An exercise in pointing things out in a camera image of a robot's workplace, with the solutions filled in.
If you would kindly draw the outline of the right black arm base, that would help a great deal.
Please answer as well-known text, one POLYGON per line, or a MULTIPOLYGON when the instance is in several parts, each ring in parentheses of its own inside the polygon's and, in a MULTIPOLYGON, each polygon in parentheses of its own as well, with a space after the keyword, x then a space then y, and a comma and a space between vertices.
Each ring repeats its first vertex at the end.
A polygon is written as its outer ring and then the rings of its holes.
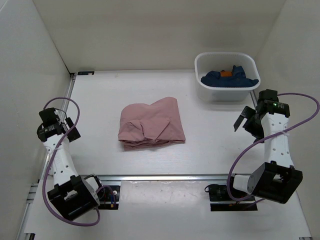
POLYGON ((209 195, 211 212, 245 212, 257 211, 257 203, 254 196, 244 201, 234 201, 227 192, 227 186, 210 184, 204 188, 209 195))

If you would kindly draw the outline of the pink trousers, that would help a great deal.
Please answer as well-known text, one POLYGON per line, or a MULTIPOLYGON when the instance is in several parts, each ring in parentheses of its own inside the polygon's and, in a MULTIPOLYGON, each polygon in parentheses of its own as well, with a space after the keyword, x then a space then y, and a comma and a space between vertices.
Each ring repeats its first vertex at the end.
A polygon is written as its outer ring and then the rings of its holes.
POLYGON ((177 99, 126 106, 120 114, 118 140, 126 151, 185 143, 177 99))

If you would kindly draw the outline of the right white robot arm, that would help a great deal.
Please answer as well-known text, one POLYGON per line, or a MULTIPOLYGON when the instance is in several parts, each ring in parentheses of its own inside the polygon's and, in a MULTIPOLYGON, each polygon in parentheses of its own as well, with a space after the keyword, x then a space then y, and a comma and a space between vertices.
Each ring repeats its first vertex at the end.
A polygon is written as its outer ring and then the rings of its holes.
POLYGON ((242 193, 285 204, 303 180, 303 173, 295 169, 289 151, 285 130, 290 116, 289 105, 272 100, 261 100, 255 109, 246 106, 234 123, 241 124, 264 144, 264 162, 251 175, 236 174, 225 186, 230 200, 242 193))

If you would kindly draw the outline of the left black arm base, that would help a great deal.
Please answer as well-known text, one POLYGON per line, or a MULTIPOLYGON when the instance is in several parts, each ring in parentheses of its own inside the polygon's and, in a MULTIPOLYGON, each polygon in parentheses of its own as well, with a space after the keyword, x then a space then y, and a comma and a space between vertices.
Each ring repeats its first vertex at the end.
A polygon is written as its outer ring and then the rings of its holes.
POLYGON ((99 210, 118 210, 120 205, 121 182, 120 181, 102 181, 102 189, 99 189, 97 196, 99 198, 99 210))

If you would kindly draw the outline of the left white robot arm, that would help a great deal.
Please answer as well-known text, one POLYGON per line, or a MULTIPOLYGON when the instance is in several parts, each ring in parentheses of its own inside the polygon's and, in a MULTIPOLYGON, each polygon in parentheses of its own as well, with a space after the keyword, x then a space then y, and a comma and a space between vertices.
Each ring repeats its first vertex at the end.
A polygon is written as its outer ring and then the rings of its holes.
POLYGON ((53 175, 53 189, 45 194, 64 219, 73 221, 100 205, 105 188, 96 175, 82 177, 75 169, 70 142, 81 137, 76 128, 68 133, 62 143, 58 143, 69 127, 74 125, 73 121, 69 117, 63 121, 56 114, 42 116, 41 120, 37 136, 50 156, 56 151, 49 167, 49 173, 53 175))

